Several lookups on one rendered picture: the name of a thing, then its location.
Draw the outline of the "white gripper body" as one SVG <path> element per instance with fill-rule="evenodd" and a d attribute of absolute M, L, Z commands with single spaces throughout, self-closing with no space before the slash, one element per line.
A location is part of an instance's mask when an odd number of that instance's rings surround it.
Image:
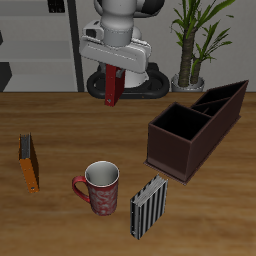
<path fill-rule="evenodd" d="M 80 39 L 80 54 L 88 59 L 106 63 L 135 73 L 143 73 L 148 66 L 151 46 L 146 42 L 133 38 L 124 47 L 109 47 L 101 40 L 83 36 Z"/>

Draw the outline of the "red book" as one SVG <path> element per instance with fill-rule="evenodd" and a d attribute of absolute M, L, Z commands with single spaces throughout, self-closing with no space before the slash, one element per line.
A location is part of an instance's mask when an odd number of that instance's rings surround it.
<path fill-rule="evenodd" d="M 106 65 L 105 78 L 105 104 L 114 106 L 124 91 L 125 71 L 121 78 L 116 77 L 116 71 L 121 69 L 116 66 Z"/>

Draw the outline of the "dark brown desk caddy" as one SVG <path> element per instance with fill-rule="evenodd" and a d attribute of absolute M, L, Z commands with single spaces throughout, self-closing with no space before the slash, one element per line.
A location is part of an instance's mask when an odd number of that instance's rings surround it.
<path fill-rule="evenodd" d="M 148 124 L 145 164 L 187 184 L 239 120 L 247 85 L 209 89 L 189 107 L 169 105 Z"/>

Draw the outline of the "orange book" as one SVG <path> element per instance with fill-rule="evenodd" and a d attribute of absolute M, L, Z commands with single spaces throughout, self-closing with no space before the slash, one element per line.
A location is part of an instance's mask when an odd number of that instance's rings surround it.
<path fill-rule="evenodd" d="M 28 192 L 39 191 L 39 165 L 31 134 L 19 136 L 19 163 Z"/>

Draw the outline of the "black white striped book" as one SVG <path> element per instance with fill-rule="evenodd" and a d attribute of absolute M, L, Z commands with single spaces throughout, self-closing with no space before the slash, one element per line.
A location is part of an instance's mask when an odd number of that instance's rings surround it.
<path fill-rule="evenodd" d="M 130 200 L 130 234 L 140 239 L 165 211 L 168 181 L 156 175 Z"/>

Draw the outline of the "green pot plant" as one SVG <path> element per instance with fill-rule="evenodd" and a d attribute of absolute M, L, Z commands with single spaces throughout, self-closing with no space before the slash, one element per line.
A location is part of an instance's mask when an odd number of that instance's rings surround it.
<path fill-rule="evenodd" d="M 216 4 L 217 0 L 205 9 L 200 8 L 201 0 L 182 0 L 182 12 L 175 9 L 178 19 L 172 22 L 181 29 L 175 31 L 181 47 L 181 62 L 179 73 L 171 79 L 173 92 L 202 92 L 205 81 L 199 76 L 201 65 L 204 61 L 214 60 L 212 53 L 218 48 L 230 45 L 231 41 L 225 41 L 229 28 L 223 30 L 216 38 L 213 38 L 219 21 L 205 27 L 205 24 L 224 8 L 230 6 L 235 0 L 223 0 Z"/>

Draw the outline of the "small black shelf item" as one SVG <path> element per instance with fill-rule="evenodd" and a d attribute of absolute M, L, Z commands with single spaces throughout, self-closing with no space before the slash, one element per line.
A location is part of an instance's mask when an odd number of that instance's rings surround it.
<path fill-rule="evenodd" d="M 64 0 L 47 0 L 48 10 L 50 13 L 64 13 Z"/>

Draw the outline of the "grey shelf unit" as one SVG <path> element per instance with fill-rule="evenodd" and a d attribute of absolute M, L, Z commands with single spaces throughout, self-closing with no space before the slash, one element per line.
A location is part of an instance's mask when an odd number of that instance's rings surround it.
<path fill-rule="evenodd" d="M 0 92 L 82 92 L 76 0 L 0 0 Z"/>

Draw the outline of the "red patterned mug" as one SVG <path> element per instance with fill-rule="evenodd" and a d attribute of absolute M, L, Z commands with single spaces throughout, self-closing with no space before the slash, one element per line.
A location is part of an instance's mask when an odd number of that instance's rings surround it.
<path fill-rule="evenodd" d="M 115 212 L 118 198 L 119 169 L 108 161 L 98 161 L 89 165 L 83 176 L 74 177 L 72 189 L 81 199 L 91 205 L 99 216 L 108 216 Z M 88 195 L 80 191 L 76 184 L 84 183 Z"/>

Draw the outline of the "flat black base plate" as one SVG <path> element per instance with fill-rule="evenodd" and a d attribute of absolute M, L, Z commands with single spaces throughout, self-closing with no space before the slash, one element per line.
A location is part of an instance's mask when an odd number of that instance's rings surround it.
<path fill-rule="evenodd" d="M 149 79 L 138 87 L 125 88 L 121 99 L 157 99 L 169 92 L 169 79 L 159 71 L 155 62 L 148 64 L 146 72 Z M 101 72 L 101 67 L 88 78 L 87 91 L 95 98 L 105 98 L 105 74 Z"/>

